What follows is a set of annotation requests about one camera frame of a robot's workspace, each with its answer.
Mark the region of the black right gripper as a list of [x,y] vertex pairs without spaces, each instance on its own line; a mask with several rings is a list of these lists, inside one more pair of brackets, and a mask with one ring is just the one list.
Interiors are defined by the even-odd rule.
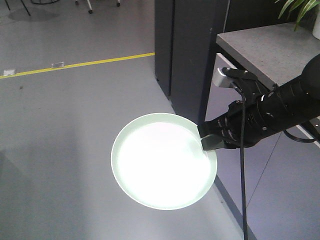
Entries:
[[229,105],[226,113],[217,119],[205,121],[197,126],[202,149],[212,151],[223,148],[249,148],[266,137],[263,130],[264,120],[258,105],[235,101]]

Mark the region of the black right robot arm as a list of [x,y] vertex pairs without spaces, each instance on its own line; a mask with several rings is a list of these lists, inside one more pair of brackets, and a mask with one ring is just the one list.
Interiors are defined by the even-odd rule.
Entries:
[[260,140],[320,115],[320,57],[312,58],[301,75],[268,90],[247,70],[220,67],[213,83],[244,95],[221,116],[198,125],[203,150],[250,148]]

